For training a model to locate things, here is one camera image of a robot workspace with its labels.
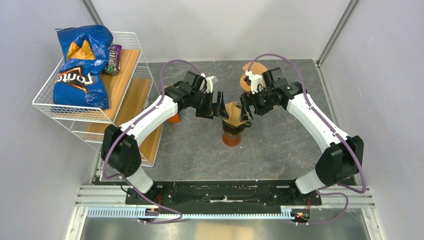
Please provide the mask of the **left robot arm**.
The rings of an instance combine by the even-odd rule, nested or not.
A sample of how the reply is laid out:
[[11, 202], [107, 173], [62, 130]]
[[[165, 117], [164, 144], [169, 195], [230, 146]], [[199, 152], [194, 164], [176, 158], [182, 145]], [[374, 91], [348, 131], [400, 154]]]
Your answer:
[[184, 79], [167, 86], [150, 106], [131, 120], [115, 126], [110, 124], [104, 131], [101, 158], [105, 165], [118, 171], [133, 188], [144, 204], [152, 204], [157, 198], [155, 182], [142, 168], [139, 147], [144, 140], [169, 118], [187, 108], [194, 108], [199, 118], [228, 119], [223, 92], [217, 92], [213, 102], [211, 77], [188, 71]]

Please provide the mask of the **dark green ceramic dripper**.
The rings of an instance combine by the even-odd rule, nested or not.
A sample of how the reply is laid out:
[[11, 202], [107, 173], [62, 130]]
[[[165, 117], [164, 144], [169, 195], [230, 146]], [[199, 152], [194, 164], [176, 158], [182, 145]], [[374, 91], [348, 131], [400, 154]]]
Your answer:
[[231, 135], [238, 135], [243, 132], [246, 128], [250, 128], [252, 126], [251, 121], [242, 122], [239, 126], [233, 126], [226, 121], [222, 120], [222, 129], [225, 133]]

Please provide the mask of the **brown paper coffee filter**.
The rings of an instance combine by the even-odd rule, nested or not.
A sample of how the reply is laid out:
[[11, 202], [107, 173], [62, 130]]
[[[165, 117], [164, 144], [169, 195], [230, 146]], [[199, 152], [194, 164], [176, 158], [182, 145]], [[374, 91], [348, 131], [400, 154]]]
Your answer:
[[[245, 72], [248, 70], [251, 63], [252, 62], [248, 62], [242, 67], [242, 77], [241, 77], [242, 79], [246, 77]], [[252, 71], [253, 74], [257, 74], [261, 76], [268, 69], [263, 64], [259, 62], [254, 62], [249, 70]]]

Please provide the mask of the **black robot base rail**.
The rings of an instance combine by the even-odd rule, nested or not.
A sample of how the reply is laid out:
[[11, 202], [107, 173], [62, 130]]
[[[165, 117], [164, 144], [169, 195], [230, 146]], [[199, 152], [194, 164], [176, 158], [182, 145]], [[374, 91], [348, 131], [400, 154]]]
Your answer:
[[156, 181], [143, 199], [134, 189], [126, 190], [125, 204], [164, 206], [161, 214], [277, 214], [281, 206], [302, 209], [320, 206], [315, 192], [300, 194], [294, 180], [193, 180]]

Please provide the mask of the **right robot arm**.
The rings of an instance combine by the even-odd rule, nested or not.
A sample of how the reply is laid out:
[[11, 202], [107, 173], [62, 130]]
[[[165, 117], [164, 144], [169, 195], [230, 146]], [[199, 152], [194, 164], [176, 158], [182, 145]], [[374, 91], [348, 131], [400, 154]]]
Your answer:
[[250, 90], [240, 97], [240, 121], [250, 121], [253, 115], [263, 116], [275, 106], [281, 106], [300, 121], [322, 152], [314, 169], [295, 179], [288, 191], [292, 203], [300, 205], [309, 198], [309, 193], [356, 174], [364, 177], [363, 140], [338, 128], [312, 101], [300, 82], [288, 83], [279, 67], [262, 74], [246, 70], [244, 76]]

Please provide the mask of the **orange liquid glass beaker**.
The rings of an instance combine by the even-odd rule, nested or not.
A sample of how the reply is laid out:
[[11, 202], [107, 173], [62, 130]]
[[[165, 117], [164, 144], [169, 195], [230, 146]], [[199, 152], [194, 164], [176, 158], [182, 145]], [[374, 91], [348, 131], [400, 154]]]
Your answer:
[[229, 147], [235, 147], [237, 145], [240, 144], [241, 140], [242, 140], [242, 136], [240, 133], [238, 134], [231, 134], [228, 132], [223, 132], [222, 134], [222, 142]]

